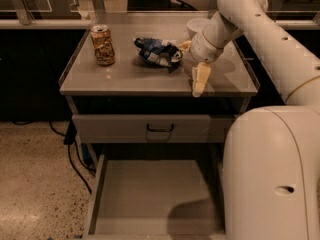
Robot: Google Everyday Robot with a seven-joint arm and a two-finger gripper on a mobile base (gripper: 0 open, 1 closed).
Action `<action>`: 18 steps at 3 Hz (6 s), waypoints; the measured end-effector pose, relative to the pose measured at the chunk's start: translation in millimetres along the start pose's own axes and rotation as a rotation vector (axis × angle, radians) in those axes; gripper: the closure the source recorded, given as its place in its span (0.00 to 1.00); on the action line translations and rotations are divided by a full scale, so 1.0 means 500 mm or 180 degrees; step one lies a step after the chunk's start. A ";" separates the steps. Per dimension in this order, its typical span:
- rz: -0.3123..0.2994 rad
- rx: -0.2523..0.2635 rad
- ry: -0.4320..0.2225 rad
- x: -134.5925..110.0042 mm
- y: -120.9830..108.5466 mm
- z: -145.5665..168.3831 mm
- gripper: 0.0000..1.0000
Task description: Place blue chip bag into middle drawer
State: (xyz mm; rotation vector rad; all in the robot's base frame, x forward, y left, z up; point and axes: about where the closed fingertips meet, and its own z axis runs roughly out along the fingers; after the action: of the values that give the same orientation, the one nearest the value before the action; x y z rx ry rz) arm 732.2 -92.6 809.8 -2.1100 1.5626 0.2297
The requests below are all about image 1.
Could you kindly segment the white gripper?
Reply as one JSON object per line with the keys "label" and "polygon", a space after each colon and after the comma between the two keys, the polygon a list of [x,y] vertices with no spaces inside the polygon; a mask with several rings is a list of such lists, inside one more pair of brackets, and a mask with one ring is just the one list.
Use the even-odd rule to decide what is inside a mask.
{"label": "white gripper", "polygon": [[223,50],[210,44],[201,32],[195,34],[191,41],[180,43],[178,48],[183,52],[190,51],[192,57],[197,62],[201,62],[192,68],[192,95],[200,97],[211,73],[209,64],[216,61]]}

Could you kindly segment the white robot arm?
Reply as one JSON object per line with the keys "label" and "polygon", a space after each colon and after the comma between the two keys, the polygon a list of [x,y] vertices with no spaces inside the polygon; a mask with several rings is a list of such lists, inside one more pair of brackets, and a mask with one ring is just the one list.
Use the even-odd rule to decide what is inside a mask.
{"label": "white robot arm", "polygon": [[267,14],[267,0],[216,0],[188,50],[205,65],[244,35],[283,105],[252,109],[232,124],[222,187],[227,240],[320,240],[320,59]]}

